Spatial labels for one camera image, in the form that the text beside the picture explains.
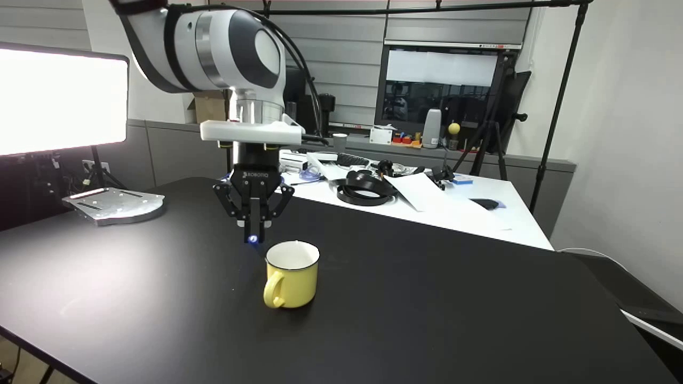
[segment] computer screen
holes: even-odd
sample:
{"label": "computer screen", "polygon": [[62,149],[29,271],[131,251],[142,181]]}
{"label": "computer screen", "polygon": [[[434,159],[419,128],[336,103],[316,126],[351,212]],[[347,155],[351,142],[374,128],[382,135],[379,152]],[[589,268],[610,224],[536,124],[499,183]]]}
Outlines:
{"label": "computer screen", "polygon": [[127,138],[128,60],[0,44],[0,155]]}
{"label": "computer screen", "polygon": [[421,133],[430,108],[479,124],[497,54],[487,50],[388,47],[379,122]]}

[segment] white wall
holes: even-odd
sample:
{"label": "white wall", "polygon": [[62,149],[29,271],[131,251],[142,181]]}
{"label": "white wall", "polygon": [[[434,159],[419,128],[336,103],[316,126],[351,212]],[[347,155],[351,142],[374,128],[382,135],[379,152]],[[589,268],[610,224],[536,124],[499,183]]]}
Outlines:
{"label": "white wall", "polygon": [[[557,126],[553,153],[578,168],[553,243],[610,254],[683,312],[681,14],[681,0],[594,2]],[[568,32],[562,10],[546,10],[531,60],[538,72],[564,60]],[[538,92],[538,84],[527,106],[549,116],[550,100],[541,94],[550,92]],[[533,152],[546,126],[529,122],[520,131],[515,149]]]}
{"label": "white wall", "polygon": [[[125,54],[132,57],[128,39],[120,18],[113,12],[109,0],[84,0],[84,12],[89,35],[93,52]],[[131,60],[131,104],[128,117],[155,122],[191,122],[191,94],[165,94],[157,90]]]}

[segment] cable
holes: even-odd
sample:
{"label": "cable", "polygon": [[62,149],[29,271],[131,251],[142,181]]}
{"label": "cable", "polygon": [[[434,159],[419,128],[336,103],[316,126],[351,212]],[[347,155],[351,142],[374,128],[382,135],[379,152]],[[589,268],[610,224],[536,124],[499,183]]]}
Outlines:
{"label": "cable", "polygon": [[492,87],[490,87],[490,94],[487,94],[487,108],[483,114],[483,117],[479,119],[479,131],[477,135],[471,137],[470,146],[464,147],[464,153],[460,155],[460,159],[455,163],[455,166],[451,168],[451,172],[457,172],[460,166],[465,163],[465,157],[470,155],[471,147],[475,146],[480,146],[479,152],[477,152],[477,157],[471,163],[471,170],[470,172],[479,172],[480,170],[480,164],[490,152],[490,142],[492,142],[492,131],[496,128],[496,116],[499,110],[499,99],[504,94],[504,87],[507,87],[507,61],[509,61],[509,55],[507,52],[497,52],[497,57],[496,57],[496,71],[493,71],[493,82],[492,82]]}
{"label": "cable", "polygon": [[396,187],[372,170],[351,170],[338,183],[338,198],[351,205],[379,207],[396,198]]}
{"label": "cable", "polygon": [[284,47],[289,50],[289,54],[298,61],[298,66],[303,71],[305,84],[312,92],[316,131],[323,135],[323,106],[320,106],[318,90],[316,90],[314,77],[312,77],[308,61],[305,61],[303,54],[299,52],[298,42],[279,26],[275,26],[268,18],[263,18],[254,10],[245,10],[245,12],[261,19],[270,30],[273,30],[273,35],[284,42]]}
{"label": "cable", "polygon": [[387,0],[387,12],[385,12],[385,32],[382,32],[382,40],[387,40],[387,30],[388,30],[388,10],[390,10],[390,0]]}
{"label": "cable", "polygon": [[157,166],[155,166],[151,138],[149,138],[149,128],[147,128],[147,124],[144,124],[144,131],[146,131],[147,153],[149,153],[151,185],[158,187],[158,185],[157,185]]}
{"label": "cable", "polygon": [[499,133],[499,124],[496,124],[496,142],[497,142],[497,172],[501,179],[509,179],[509,163],[507,163],[507,153],[504,153],[504,142],[499,142],[504,137]]}
{"label": "cable", "polygon": [[9,382],[15,382],[15,375],[20,372],[20,362],[21,362],[21,348],[18,345],[18,359],[15,359],[15,366],[14,366],[14,374],[9,375]]}
{"label": "cable", "polygon": [[570,84],[570,77],[572,77],[575,55],[576,55],[576,47],[578,47],[578,40],[580,40],[580,32],[584,32],[584,24],[585,24],[585,14],[587,12],[589,12],[589,2],[584,2],[578,7],[578,10],[576,10],[575,35],[572,35],[570,52],[568,52],[568,57],[565,57],[565,63],[564,63],[564,72],[562,72],[559,92],[557,92],[555,108],[553,108],[553,119],[550,119],[550,128],[549,128],[549,135],[546,135],[546,146],[542,149],[541,164],[538,164],[538,170],[536,170],[536,183],[533,183],[531,202],[529,202],[529,212],[531,214],[536,212],[536,202],[538,202],[538,197],[541,197],[541,185],[542,185],[542,179],[546,175],[546,164],[549,164],[549,155],[550,155],[550,147],[553,147],[553,138],[555,138],[555,131],[557,131],[557,122],[559,122],[559,114],[562,114],[562,104],[564,104],[564,95],[565,95],[565,90],[568,90],[568,84]]}
{"label": "cable", "polygon": [[109,181],[115,185],[115,187],[121,187],[121,189],[128,189],[127,183],[121,183],[117,176],[113,176],[108,168],[102,168],[105,176],[109,176]]}
{"label": "cable", "polygon": [[61,179],[62,179],[62,183],[64,183],[64,179],[67,179],[67,187],[64,187],[64,194],[73,194],[74,189],[73,189],[73,183],[74,183],[74,179],[84,179],[84,176],[78,176],[69,166],[61,166]]}
{"label": "cable", "polygon": [[101,152],[97,146],[93,146],[89,152],[93,152],[93,159],[95,159],[95,166],[89,166],[89,175],[95,170],[97,172],[95,176],[99,179],[101,187],[108,187],[102,163],[101,163]]}

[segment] wall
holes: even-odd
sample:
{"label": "wall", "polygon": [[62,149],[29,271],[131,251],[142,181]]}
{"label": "wall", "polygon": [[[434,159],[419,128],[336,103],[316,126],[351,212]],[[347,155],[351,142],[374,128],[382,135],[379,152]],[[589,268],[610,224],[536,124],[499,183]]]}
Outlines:
{"label": "wall", "polygon": [[[81,157],[93,157],[93,153],[87,149],[69,153],[69,159],[79,163]],[[227,153],[213,141],[201,141],[194,124],[131,119],[127,142],[102,146],[101,157],[132,189],[188,176],[227,175]]]}
{"label": "wall", "polygon": [[[109,52],[131,55],[131,44],[125,35],[120,18],[113,12],[109,0],[84,0],[84,12],[87,21],[87,35],[93,52]],[[131,119],[151,119],[151,122],[191,122],[192,114],[188,104],[191,94],[165,94],[157,90],[131,61]]]}
{"label": "wall", "polygon": [[0,0],[0,42],[89,50],[81,0]]}
{"label": "wall", "polygon": [[[557,248],[610,254],[680,309],[681,14],[680,0],[595,2],[559,124],[555,153],[576,159],[578,168],[553,234]],[[565,42],[565,26],[562,18],[557,24],[557,12],[541,21],[533,47],[538,66],[559,60],[546,54]],[[529,137],[521,133],[516,147],[531,142]]]}
{"label": "wall", "polygon": [[[516,122],[509,142],[509,153],[541,155],[550,126],[550,110],[559,87],[559,77],[572,39],[572,18],[576,8],[536,8],[531,12],[516,71],[531,71],[520,110],[527,122]],[[559,122],[553,157],[564,157],[565,122]]]}

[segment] black cable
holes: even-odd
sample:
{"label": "black cable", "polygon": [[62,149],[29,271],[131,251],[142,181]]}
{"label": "black cable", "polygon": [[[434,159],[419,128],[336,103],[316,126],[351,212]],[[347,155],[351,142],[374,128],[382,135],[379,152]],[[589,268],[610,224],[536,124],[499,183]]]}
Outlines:
{"label": "black cable", "polygon": [[493,82],[490,87],[490,95],[487,95],[487,108],[479,122],[479,131],[471,137],[471,141],[467,146],[464,146],[464,153],[460,155],[460,159],[453,166],[453,172],[457,172],[457,168],[465,163],[465,157],[470,155],[475,146],[480,146],[477,152],[477,157],[471,163],[471,175],[480,172],[480,166],[485,163],[485,155],[490,152],[490,142],[492,142],[492,135],[497,135],[499,141],[499,128],[496,126],[496,116],[499,110],[499,100],[507,87],[507,72],[512,71],[509,69],[511,60],[507,55],[507,52],[497,52],[497,60],[496,60],[496,71],[493,71]]}
{"label": "black cable", "polygon": [[67,179],[64,197],[69,197],[69,194],[74,192],[73,189],[74,179],[84,179],[84,168],[81,168],[81,172],[78,176],[69,166],[61,164],[61,176],[62,176],[62,183]]}
{"label": "black cable", "polygon": [[338,198],[351,205],[379,207],[396,198],[396,187],[372,175],[372,170],[351,170],[338,183]]}
{"label": "black cable", "polygon": [[20,362],[21,362],[21,348],[18,345],[18,359],[15,359],[14,374],[9,375],[9,382],[15,382],[15,375],[18,375]]}
{"label": "black cable", "polygon": [[273,0],[263,0],[263,14],[266,18],[271,18],[271,5],[273,5]]}
{"label": "black cable", "polygon": [[121,183],[117,176],[113,176],[108,168],[105,170],[105,176],[109,176],[109,181],[115,185],[115,187],[121,187],[121,189],[128,189],[127,183]]}
{"label": "black cable", "polygon": [[49,377],[52,377],[52,374],[56,374],[56,368],[54,368],[52,364],[48,364],[48,368],[45,368],[45,374],[44,374],[44,377],[41,377],[41,384],[48,384]]}
{"label": "black cable", "polygon": [[501,141],[501,133],[499,133],[499,124],[496,124],[496,142],[497,142],[497,172],[501,179],[509,179],[509,163],[507,163],[507,153],[504,153],[504,142]]}
{"label": "black cable", "polygon": [[147,141],[147,155],[149,155],[149,168],[151,168],[151,185],[158,187],[157,183],[157,164],[155,164],[155,153],[151,153],[151,138],[149,138],[149,126],[144,126],[146,131],[146,141]]}
{"label": "black cable", "polygon": [[99,152],[97,146],[93,146],[89,152],[93,152],[93,159],[95,159],[95,166],[89,170],[97,170],[95,176],[99,179],[101,187],[105,187],[105,172],[102,172],[101,152]]}
{"label": "black cable", "polygon": [[316,90],[314,77],[312,77],[308,61],[305,61],[303,54],[299,52],[298,42],[278,24],[270,21],[268,18],[263,18],[259,12],[252,12],[252,10],[248,10],[248,12],[257,19],[261,19],[268,27],[271,27],[275,37],[279,37],[279,40],[284,42],[284,47],[289,50],[289,54],[292,55],[298,66],[303,71],[303,77],[305,77],[308,87],[312,92],[316,131],[323,135],[323,106],[320,106],[318,90]]}
{"label": "black cable", "polygon": [[385,14],[382,40],[387,40],[387,30],[388,30],[388,10],[390,10],[390,0],[387,0],[387,14]]}

